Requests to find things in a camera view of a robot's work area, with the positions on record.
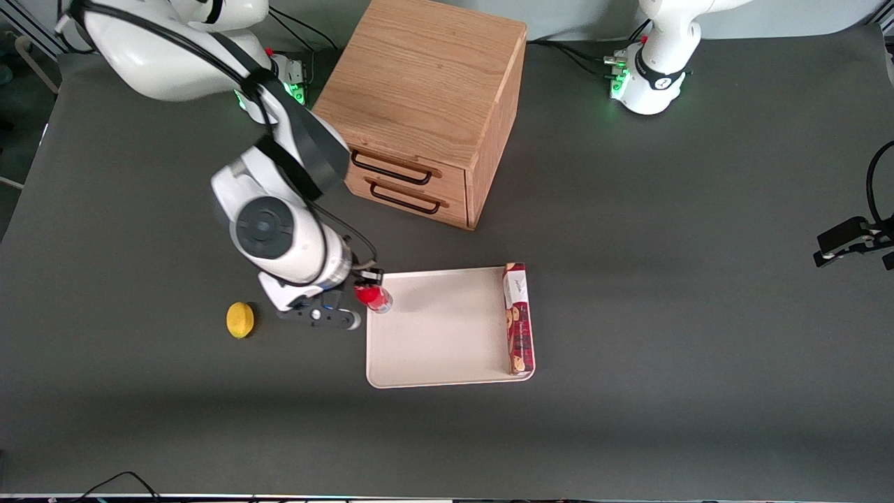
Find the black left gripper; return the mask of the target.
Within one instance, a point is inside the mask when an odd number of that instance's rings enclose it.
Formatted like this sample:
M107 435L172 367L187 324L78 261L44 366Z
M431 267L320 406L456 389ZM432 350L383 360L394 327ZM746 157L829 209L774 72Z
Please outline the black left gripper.
M885 231L891 224L892 219L878 222L852 217L820 233L816 238L818 251L813 254L815 266L823 268L846 255L892 248L892 231ZM885 270L894 271L893 251L882 257L882 264Z

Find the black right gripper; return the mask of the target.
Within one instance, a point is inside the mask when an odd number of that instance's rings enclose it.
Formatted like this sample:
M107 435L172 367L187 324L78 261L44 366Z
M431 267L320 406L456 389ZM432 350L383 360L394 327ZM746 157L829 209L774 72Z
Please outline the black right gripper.
M349 300L357 289L371 289L382 286L384 270L380 268L365 268L364 270L352 270L341 283L324 284L318 293L305 296L305 311L307 313L357 313L360 317L366 317L368 308L358 300Z

